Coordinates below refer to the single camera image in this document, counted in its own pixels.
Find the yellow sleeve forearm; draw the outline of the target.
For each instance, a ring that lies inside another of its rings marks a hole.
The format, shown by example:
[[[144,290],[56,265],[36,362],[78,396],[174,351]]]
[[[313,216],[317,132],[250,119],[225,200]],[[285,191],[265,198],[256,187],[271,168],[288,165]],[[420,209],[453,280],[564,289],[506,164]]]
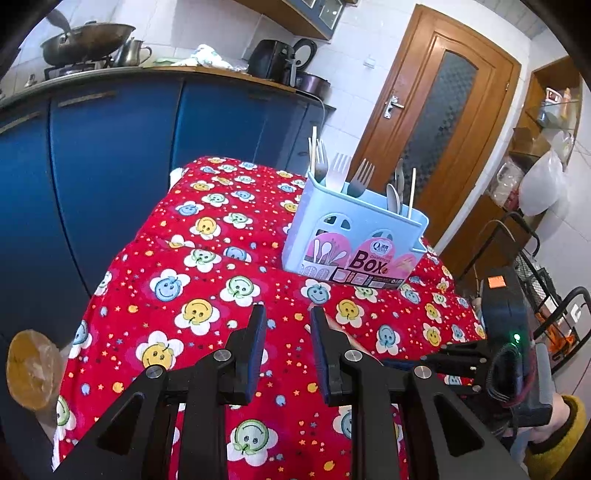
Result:
[[[578,397],[554,395],[550,423],[531,430],[525,465],[530,479],[590,478],[590,421]]]

